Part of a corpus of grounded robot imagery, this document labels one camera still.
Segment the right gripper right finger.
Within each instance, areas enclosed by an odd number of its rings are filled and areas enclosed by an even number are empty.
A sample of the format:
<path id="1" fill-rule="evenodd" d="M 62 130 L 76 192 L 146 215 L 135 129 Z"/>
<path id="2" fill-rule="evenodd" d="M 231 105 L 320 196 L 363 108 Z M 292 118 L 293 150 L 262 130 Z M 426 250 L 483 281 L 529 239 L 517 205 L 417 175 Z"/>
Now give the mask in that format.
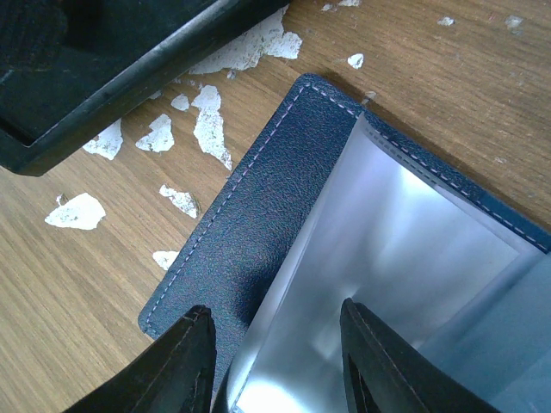
<path id="1" fill-rule="evenodd" d="M 340 314 L 349 412 L 495 412 L 433 366 L 365 305 L 347 298 Z"/>

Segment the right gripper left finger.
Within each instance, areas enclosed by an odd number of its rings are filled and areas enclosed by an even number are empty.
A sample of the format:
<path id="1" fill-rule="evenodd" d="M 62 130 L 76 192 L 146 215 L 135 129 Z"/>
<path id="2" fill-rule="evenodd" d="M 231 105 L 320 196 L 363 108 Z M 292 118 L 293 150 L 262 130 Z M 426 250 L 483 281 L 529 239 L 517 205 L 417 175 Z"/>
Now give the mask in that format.
<path id="1" fill-rule="evenodd" d="M 216 330 L 211 311 L 195 305 L 112 379 L 68 412 L 209 412 Z"/>

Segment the navy blue card holder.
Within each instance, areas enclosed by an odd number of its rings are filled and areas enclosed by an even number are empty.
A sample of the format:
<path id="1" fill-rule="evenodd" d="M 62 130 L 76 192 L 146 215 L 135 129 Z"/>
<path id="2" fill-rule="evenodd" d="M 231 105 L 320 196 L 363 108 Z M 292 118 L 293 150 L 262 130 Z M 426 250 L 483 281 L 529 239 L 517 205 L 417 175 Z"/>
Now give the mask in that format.
<path id="1" fill-rule="evenodd" d="M 139 327 L 210 308 L 217 411 L 345 412 L 346 299 L 498 410 L 549 411 L 549 231 L 306 74 Z"/>

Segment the black bin with red cards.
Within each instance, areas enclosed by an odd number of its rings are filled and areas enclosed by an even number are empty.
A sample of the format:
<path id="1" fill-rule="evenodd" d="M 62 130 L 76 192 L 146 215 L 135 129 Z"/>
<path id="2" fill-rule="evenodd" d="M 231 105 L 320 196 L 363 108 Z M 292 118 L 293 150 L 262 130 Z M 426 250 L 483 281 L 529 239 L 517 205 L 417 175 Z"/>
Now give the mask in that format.
<path id="1" fill-rule="evenodd" d="M 1 165 L 41 176 L 281 1 L 4 1 Z"/>

